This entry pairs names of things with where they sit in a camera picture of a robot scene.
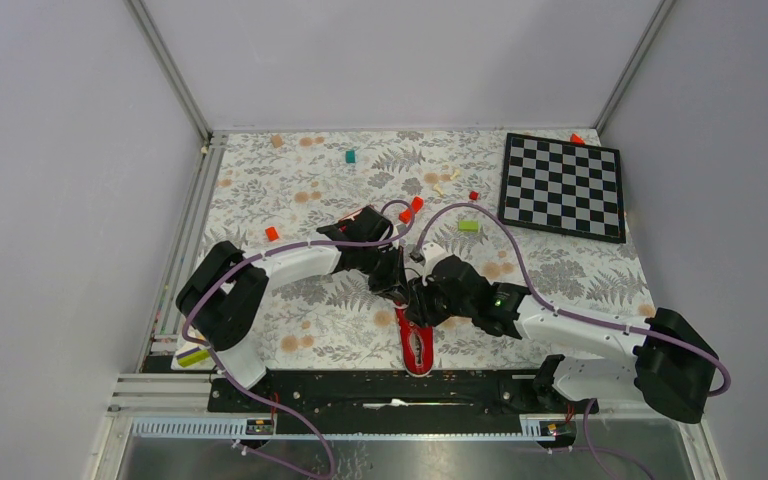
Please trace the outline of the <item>red canvas sneaker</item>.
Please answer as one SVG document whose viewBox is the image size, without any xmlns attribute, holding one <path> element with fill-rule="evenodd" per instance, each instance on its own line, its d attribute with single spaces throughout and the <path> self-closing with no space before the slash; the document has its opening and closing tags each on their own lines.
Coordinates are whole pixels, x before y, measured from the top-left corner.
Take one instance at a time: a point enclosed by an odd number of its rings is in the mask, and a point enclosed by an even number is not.
<svg viewBox="0 0 768 480">
<path fill-rule="evenodd" d="M 409 321 L 406 310 L 406 305 L 396 305 L 404 368 L 411 376 L 423 377 L 433 367 L 433 331 L 431 327 L 420 327 Z"/>
</svg>

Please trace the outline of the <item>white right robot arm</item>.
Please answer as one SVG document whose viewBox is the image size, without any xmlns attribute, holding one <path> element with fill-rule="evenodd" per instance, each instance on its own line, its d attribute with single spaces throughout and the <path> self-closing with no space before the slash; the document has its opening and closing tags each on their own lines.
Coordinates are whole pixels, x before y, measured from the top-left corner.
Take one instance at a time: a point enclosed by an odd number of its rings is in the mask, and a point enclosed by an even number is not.
<svg viewBox="0 0 768 480">
<path fill-rule="evenodd" d="M 543 305 L 529 287 L 489 282 L 448 252 L 412 254 L 421 274 L 410 280 L 407 318 L 435 327 L 464 317 L 484 333 L 566 345 L 591 354 L 544 360 L 533 386 L 535 402 L 557 412 L 570 401 L 642 401 L 672 420 L 701 421 L 719 359 L 678 312 L 612 317 L 602 312 Z"/>
</svg>

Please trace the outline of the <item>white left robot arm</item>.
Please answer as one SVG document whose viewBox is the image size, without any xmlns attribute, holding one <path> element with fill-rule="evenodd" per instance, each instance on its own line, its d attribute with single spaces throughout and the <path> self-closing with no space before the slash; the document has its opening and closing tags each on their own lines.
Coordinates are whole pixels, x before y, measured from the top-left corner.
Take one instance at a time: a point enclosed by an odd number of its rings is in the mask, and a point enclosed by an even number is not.
<svg viewBox="0 0 768 480">
<path fill-rule="evenodd" d="M 175 299 L 181 335 L 204 346 L 217 369 L 234 380 L 232 398 L 248 411 L 269 401 L 267 367 L 249 333 L 264 297 L 307 278 L 358 271 L 371 293 L 406 303 L 403 232 L 372 206 L 322 226 L 306 240 L 247 253 L 215 244 Z"/>
</svg>

